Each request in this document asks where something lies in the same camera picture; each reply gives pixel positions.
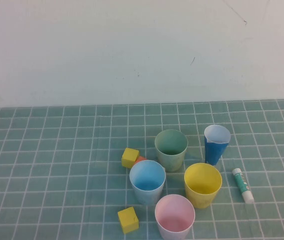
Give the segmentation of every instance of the yellow cube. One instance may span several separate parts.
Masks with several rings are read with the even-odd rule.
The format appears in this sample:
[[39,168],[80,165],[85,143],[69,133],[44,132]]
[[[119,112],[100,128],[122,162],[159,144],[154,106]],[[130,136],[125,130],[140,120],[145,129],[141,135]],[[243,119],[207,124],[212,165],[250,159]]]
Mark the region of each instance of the yellow cube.
[[122,166],[131,169],[139,156],[139,150],[127,147],[122,156]]
[[125,234],[139,228],[138,218],[133,207],[119,211],[117,214]]

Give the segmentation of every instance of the green cup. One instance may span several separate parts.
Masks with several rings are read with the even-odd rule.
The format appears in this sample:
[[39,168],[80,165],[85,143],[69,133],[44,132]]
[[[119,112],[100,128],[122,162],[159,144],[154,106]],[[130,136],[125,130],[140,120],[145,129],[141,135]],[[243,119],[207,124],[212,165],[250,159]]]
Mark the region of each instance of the green cup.
[[156,136],[157,158],[166,171],[174,172],[181,167],[187,145],[186,136],[177,130],[164,130]]

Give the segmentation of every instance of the yellow block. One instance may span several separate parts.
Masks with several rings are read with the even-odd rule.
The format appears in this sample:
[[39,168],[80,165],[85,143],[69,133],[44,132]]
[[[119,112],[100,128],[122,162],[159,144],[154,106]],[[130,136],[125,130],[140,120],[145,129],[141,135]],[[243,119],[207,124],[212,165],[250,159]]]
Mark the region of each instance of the yellow block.
[[196,163],[184,174],[187,199],[195,208],[208,207],[222,186],[222,176],[212,165]]
[[122,166],[131,169],[136,161],[136,159],[140,156],[140,151],[126,148],[123,156],[122,156]]
[[133,207],[119,211],[117,214],[125,234],[139,228],[138,218]]

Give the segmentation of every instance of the light blue cup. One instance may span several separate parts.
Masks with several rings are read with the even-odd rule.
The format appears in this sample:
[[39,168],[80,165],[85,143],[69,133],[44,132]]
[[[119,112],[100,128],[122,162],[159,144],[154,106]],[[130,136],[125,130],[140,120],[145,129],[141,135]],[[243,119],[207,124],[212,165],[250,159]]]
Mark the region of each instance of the light blue cup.
[[215,166],[231,140],[230,131],[220,125],[210,125],[204,130],[205,163]]
[[158,202],[165,178],[165,169],[152,160],[140,161],[130,171],[130,181],[135,195],[143,205],[154,205]]

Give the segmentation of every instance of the tabletop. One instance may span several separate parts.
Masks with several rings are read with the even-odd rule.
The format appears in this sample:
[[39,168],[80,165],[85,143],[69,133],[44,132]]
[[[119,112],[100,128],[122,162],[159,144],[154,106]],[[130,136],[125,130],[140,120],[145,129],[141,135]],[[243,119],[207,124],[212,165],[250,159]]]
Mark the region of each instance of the tabletop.
[[[223,185],[195,209],[187,239],[284,239],[284,100],[254,100],[1,108],[0,240],[160,240],[155,206],[139,204],[121,166],[124,149],[156,160],[155,136],[183,132],[184,164],[162,195],[185,195],[184,171],[204,161],[211,124],[232,134],[216,166]],[[244,204],[234,168],[254,204]],[[140,225],[124,235],[117,212],[127,207]]]

